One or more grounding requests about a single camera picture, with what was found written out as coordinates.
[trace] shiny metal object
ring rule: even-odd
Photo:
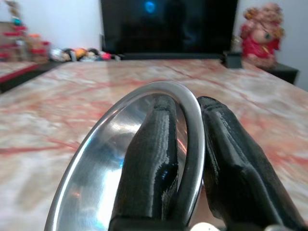
[[[201,111],[195,96],[185,86],[158,81],[122,98],[86,136],[60,182],[45,231],[108,230],[126,149],[155,94],[169,95],[177,102],[181,181],[171,217],[189,223],[199,196],[205,160]]]

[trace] white wall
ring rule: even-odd
[[[252,6],[262,6],[270,0],[239,0],[234,33],[239,34],[245,22],[243,11]],[[300,70],[296,85],[308,91],[308,0],[273,0],[284,14],[283,27],[286,37],[277,52],[278,62]]]
[[[100,48],[102,33],[99,0],[16,0],[30,33],[39,33],[59,48]],[[239,0],[234,27],[238,34],[243,11],[269,0]],[[308,0],[274,0],[283,9],[286,37],[277,52],[278,61],[301,71],[296,85],[308,90]],[[9,21],[6,4],[0,0],[0,21]]]
[[[99,0],[15,0],[30,33],[39,33],[54,47],[100,48],[102,33]],[[0,0],[0,21],[10,21]]]

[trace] statue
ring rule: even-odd
[[[273,67],[275,50],[284,36],[281,8],[276,3],[267,3],[261,9],[249,8],[244,13],[247,19],[241,28],[244,60],[258,67]]]

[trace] countertop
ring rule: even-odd
[[[0,230],[43,230],[70,158],[97,120],[146,83],[172,79],[226,104],[308,221],[308,93],[215,60],[67,63],[0,95]]]

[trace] television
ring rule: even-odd
[[[101,0],[104,50],[223,53],[231,48],[237,0]]]

